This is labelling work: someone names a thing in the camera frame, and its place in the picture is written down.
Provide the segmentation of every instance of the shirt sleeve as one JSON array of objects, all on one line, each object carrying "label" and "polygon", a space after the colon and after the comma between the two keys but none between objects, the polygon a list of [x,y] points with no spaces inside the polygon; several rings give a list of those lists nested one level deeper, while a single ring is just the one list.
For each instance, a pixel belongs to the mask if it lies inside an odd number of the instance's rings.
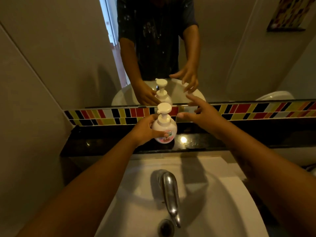
[{"label": "shirt sleeve", "polygon": [[197,25],[194,15],[194,1],[182,0],[180,4],[180,30],[179,36],[183,39],[183,32],[189,26]]},{"label": "shirt sleeve", "polygon": [[130,1],[117,0],[118,40],[127,38],[135,43],[134,8]]}]

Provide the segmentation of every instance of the chrome faucet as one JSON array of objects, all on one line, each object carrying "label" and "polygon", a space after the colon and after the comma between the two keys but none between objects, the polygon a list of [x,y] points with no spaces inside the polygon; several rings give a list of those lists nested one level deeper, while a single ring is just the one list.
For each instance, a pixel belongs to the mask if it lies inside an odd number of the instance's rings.
[{"label": "chrome faucet", "polygon": [[176,227],[180,228],[179,194],[176,177],[169,171],[163,171],[159,183],[170,217]]}]

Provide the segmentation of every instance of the drain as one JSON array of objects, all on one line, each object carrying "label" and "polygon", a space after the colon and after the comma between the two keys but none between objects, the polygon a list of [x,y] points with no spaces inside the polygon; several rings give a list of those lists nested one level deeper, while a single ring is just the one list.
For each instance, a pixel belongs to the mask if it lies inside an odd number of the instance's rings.
[{"label": "drain", "polygon": [[162,220],[158,225],[159,237],[173,237],[174,226],[170,220]]}]

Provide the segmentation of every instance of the sink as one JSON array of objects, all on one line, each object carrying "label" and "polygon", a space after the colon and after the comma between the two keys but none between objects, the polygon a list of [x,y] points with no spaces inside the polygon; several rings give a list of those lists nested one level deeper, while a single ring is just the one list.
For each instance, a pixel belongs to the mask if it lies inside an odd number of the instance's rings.
[{"label": "sink", "polygon": [[[165,87],[165,90],[168,92],[168,95],[172,99],[172,103],[188,103],[190,102],[189,99],[185,96],[185,93],[183,92],[184,87],[188,85],[188,83],[185,83],[184,85],[181,83],[178,79],[167,79],[168,84]],[[156,81],[145,81],[145,83],[152,88],[153,90],[156,90]],[[196,89],[193,92],[193,95],[205,100],[202,93]],[[139,102],[136,99],[134,90],[131,86],[131,84],[127,85],[126,87],[123,87],[113,98],[112,105],[139,105]]]},{"label": "sink", "polygon": [[181,228],[174,236],[268,237],[260,213],[242,181],[220,157],[131,160],[96,237],[158,237],[170,220],[156,174],[174,174]]}]

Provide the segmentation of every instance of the white soap bottle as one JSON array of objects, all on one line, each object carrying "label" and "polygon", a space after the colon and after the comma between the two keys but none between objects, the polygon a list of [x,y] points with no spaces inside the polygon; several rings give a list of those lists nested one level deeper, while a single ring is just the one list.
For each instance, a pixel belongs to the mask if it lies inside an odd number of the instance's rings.
[{"label": "white soap bottle", "polygon": [[177,134],[177,130],[178,130],[177,124],[171,118],[171,116],[168,115],[171,109],[172,109],[172,106],[169,103],[166,103],[166,102],[160,103],[158,105],[158,111],[157,111],[157,113],[160,115],[158,116],[158,119],[154,121],[151,127],[153,130],[164,131],[169,135],[168,137],[155,138],[156,141],[162,144],[167,144],[171,142]]},{"label": "white soap bottle", "polygon": [[172,100],[170,96],[168,95],[167,91],[165,90],[165,87],[168,84],[168,81],[165,79],[156,78],[156,84],[157,86],[159,86],[159,90],[156,92],[157,99],[160,100],[162,103],[166,102],[172,105]]}]

